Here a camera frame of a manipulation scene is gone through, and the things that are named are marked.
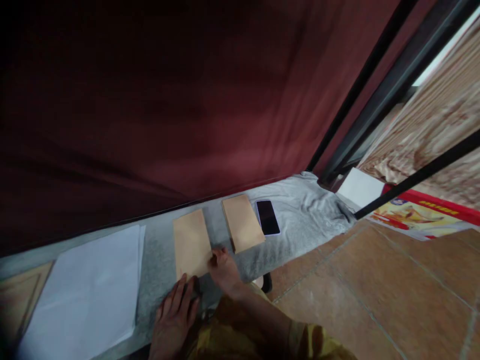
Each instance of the person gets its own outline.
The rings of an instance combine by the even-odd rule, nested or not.
[[[212,318],[194,330],[200,298],[191,301],[195,279],[183,274],[156,312],[149,360],[356,359],[321,326],[290,319],[258,286],[243,283],[225,247],[212,253],[208,270],[224,293]]]

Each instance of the floor tile grout line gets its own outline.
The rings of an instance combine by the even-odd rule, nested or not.
[[[285,295],[291,292],[298,284],[300,284],[305,278],[313,274],[317,270],[317,268],[320,265],[324,264],[325,262],[326,262],[325,259],[320,260],[314,267],[311,268],[311,270],[307,274],[305,274],[304,276],[299,278],[297,281],[295,281],[292,286],[290,286],[282,295],[278,296],[275,300],[273,300],[272,303],[277,304],[281,298],[283,298]]]
[[[462,243],[464,243],[465,245],[467,245],[469,248],[472,248],[476,253],[479,253],[480,254],[480,249],[477,249],[475,246],[473,246],[471,243],[469,243],[468,241],[465,241],[463,240],[461,237],[460,237],[460,241]]]
[[[470,321],[468,322],[468,328],[466,330],[465,339],[463,340],[463,345],[461,347],[459,360],[467,360],[467,356],[470,352],[470,344],[472,343],[472,338],[474,337],[475,332],[475,323],[477,322],[477,317],[479,311],[477,310],[477,305],[480,304],[480,289],[477,289],[475,307],[473,308],[470,316]]]
[[[335,272],[336,276],[340,279],[340,281],[347,287],[347,289],[351,292],[351,294],[353,295],[353,297],[355,297],[356,301],[366,310],[368,316],[370,316],[370,318],[373,320],[373,322],[378,326],[378,328],[382,331],[383,335],[385,335],[385,337],[387,338],[388,341],[390,341],[390,343],[393,345],[393,347],[395,348],[395,350],[400,354],[400,356],[402,357],[403,360],[408,360],[407,356],[404,354],[404,352],[402,351],[402,349],[400,349],[400,347],[397,345],[397,343],[393,340],[392,336],[387,332],[387,330],[385,330],[385,328],[382,326],[382,324],[380,324],[380,322],[377,320],[377,318],[375,317],[375,315],[373,314],[373,312],[369,309],[369,307],[357,296],[357,294],[355,293],[355,291],[352,289],[352,287],[350,286],[350,284],[348,283],[348,281],[346,279],[344,279],[344,277],[342,276],[342,274],[340,274],[340,272],[330,263],[330,261],[327,260],[326,263],[328,264],[328,266],[330,266],[330,268]]]
[[[349,244],[353,239],[355,239],[360,233],[362,233],[368,227],[367,224],[361,226],[354,234],[352,234],[347,240],[343,242],[340,246],[337,246],[330,254],[325,256],[325,260],[330,260],[336,253],[342,250],[347,244]]]
[[[409,258],[411,261],[413,261],[415,264],[417,264],[424,272],[426,272],[428,275],[430,275],[434,280],[436,280],[445,290],[449,291],[453,296],[455,296],[458,300],[460,300],[465,306],[467,306],[470,310],[474,310],[474,308],[465,301],[460,295],[458,295],[455,291],[453,291],[451,288],[449,288],[442,280],[438,278],[437,275],[435,275],[431,270],[429,270],[425,265],[423,265],[421,262],[418,260],[415,260],[408,252],[406,252],[400,245],[398,245],[395,241],[391,240],[387,235],[385,235],[383,232],[380,230],[375,229],[380,235],[382,235],[390,244],[392,244],[396,250],[401,252],[403,255],[405,255],[407,258]]]
[[[366,229],[368,227],[368,225],[363,225],[360,227],[360,229],[358,229],[358,231],[356,231],[354,234],[352,234],[348,239],[346,239],[343,244],[341,244],[340,246],[338,246],[335,250],[333,250],[329,255],[323,257],[323,259],[321,261],[319,261],[317,264],[315,264],[314,267],[312,267],[312,269],[304,276],[302,276],[301,278],[299,278],[298,280],[296,280],[292,286],[290,286],[287,290],[285,290],[281,295],[277,296],[273,301],[272,303],[273,304],[277,304],[281,298],[283,298],[286,294],[288,294],[291,290],[293,290],[293,288],[295,288],[298,284],[300,284],[305,278],[309,277],[311,274],[313,274],[317,268],[321,265],[321,264],[324,264],[325,262],[328,262],[330,260],[330,258],[337,253],[337,251],[341,248],[343,248],[347,243],[349,243],[350,241],[352,241],[354,238],[357,237],[358,234],[360,234],[364,229]],[[319,248],[317,247],[316,248],[320,254],[322,254],[322,252],[319,250]]]

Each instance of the curtain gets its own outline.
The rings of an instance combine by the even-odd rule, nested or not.
[[[2,254],[305,170],[399,2],[32,2],[7,31]]]
[[[420,86],[358,168],[398,184],[480,129],[480,19]],[[480,149],[415,190],[480,210]]]

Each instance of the brown floor tile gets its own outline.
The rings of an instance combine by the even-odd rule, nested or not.
[[[320,250],[323,257],[328,257],[333,253],[338,247],[342,246],[345,241],[350,239],[350,237],[358,234],[363,230],[363,228],[369,223],[368,220],[360,220],[352,227],[348,232],[335,236],[329,242],[320,245],[318,249]]]
[[[409,360],[458,358],[471,311],[367,228],[330,260]]]
[[[276,268],[270,273],[273,289],[267,294],[270,301],[274,301],[290,289],[298,280],[307,275],[323,260],[322,255],[314,249],[303,256],[297,257],[285,265]]]
[[[327,264],[283,296],[277,306],[294,320],[322,325],[360,360],[402,358]]]
[[[477,287],[480,285],[480,252],[461,241],[460,233],[432,241],[418,241],[384,226],[383,229],[377,229],[434,273],[470,306],[475,306]]]
[[[480,252],[480,232],[468,229],[456,233],[458,238]]]
[[[467,356],[468,360],[480,359],[480,315],[476,317],[475,331],[471,338],[470,350]]]

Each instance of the hand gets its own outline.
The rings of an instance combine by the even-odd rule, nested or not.
[[[186,281],[187,274],[183,274],[156,311],[148,360],[173,359],[182,349],[189,329],[194,324],[200,302],[198,297],[190,306],[194,277],[188,281],[185,295],[182,296]]]
[[[208,271],[213,282],[230,298],[236,300],[240,289],[245,285],[240,279],[234,258],[226,247],[213,249],[213,257],[208,262]]]

